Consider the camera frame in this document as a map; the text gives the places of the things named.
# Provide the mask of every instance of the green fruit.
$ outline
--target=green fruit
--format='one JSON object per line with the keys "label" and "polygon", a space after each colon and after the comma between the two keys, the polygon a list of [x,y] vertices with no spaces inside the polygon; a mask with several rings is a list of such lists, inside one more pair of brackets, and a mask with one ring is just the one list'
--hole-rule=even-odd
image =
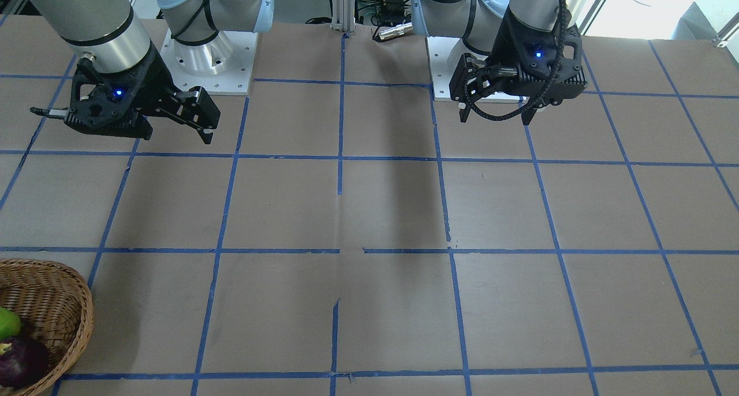
{"label": "green fruit", "polygon": [[21,333],[21,318],[15,312],[0,307],[0,340]]}

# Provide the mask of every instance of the wicker basket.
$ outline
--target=wicker basket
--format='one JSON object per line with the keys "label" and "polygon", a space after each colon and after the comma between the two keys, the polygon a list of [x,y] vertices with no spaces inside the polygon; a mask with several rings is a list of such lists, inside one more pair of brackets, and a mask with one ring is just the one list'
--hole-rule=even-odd
{"label": "wicker basket", "polygon": [[77,361],[90,338],[92,295],[82,276],[58,262],[0,260],[0,307],[24,322],[24,333],[48,348],[47,375],[19,390],[0,386],[0,396],[30,396],[53,385]]}

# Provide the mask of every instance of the white mounting plate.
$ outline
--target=white mounting plate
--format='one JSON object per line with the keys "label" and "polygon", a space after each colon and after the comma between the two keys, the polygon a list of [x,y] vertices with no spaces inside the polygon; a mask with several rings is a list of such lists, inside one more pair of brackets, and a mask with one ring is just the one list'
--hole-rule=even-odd
{"label": "white mounting plate", "polygon": [[230,60],[234,68],[214,76],[194,76],[183,72],[180,68],[180,63],[174,55],[174,46],[172,46],[174,39],[171,38],[171,31],[167,30],[161,54],[169,72],[172,73],[174,85],[185,91],[196,85],[203,86],[211,95],[248,96],[258,35],[253,32],[237,31],[225,31],[225,35],[237,49],[237,52],[233,54],[233,60]]}
{"label": "white mounting plate", "polygon": [[[431,76],[434,79],[434,99],[441,102],[451,102],[449,95],[449,81],[457,62],[449,63],[449,54],[454,46],[459,43],[459,38],[447,38],[446,36],[428,37],[428,65],[431,67]],[[495,93],[480,99],[478,103],[518,103],[519,96],[510,96],[505,93]]]}

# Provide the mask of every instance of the basket rim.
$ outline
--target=basket rim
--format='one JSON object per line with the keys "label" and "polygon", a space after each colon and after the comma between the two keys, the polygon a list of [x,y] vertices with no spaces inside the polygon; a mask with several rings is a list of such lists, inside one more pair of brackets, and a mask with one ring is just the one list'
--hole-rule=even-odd
{"label": "basket rim", "polygon": [[84,280],[77,270],[57,261],[37,259],[0,259],[0,270],[3,268],[20,266],[27,267],[28,269],[35,267],[57,270],[58,272],[63,273],[67,278],[74,280],[74,282],[77,283],[77,286],[79,286],[79,291],[81,292],[81,294],[79,294],[79,298],[81,299],[80,325],[77,328],[77,332],[76,335],[74,335],[72,343],[69,344],[69,348],[64,353],[64,356],[61,357],[61,360],[56,367],[51,369],[42,379],[31,386],[19,389],[14,394],[15,396],[32,396],[34,394],[39,394],[46,388],[52,386],[53,383],[55,383],[55,381],[58,380],[64,372],[69,370],[77,359],[79,359],[85,351],[85,348],[87,348],[90,335],[92,335],[92,328],[95,324],[95,315],[92,306],[92,292],[90,291],[89,286],[87,286],[87,281]]}

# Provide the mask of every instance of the metal base plate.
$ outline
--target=metal base plate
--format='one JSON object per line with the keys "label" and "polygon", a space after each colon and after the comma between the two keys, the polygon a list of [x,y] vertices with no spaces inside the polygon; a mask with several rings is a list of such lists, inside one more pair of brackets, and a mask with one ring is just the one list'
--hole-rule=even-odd
{"label": "metal base plate", "polygon": [[164,63],[172,73],[174,85],[182,88],[182,90],[200,85],[209,94],[214,95],[248,96],[258,35],[253,32],[237,31],[225,31],[225,35],[229,37],[233,45],[237,48],[237,52],[233,54],[234,59],[232,60],[232,65],[235,68],[211,77],[201,77],[182,71],[180,63],[177,62],[177,57],[174,55],[174,46],[172,44],[174,43],[174,39],[171,38],[171,31],[167,30],[167,38],[164,40],[161,54]]}
{"label": "metal base plate", "polygon": [[[449,62],[449,54],[459,43],[459,38],[446,38],[445,36],[430,36],[428,38],[428,64],[431,67],[431,75],[434,79],[434,99],[445,102],[451,102],[449,96],[449,80],[454,74],[459,56],[456,54],[453,62]],[[505,93],[495,93],[485,99],[480,99],[478,103],[518,103],[519,96],[510,96]]]}

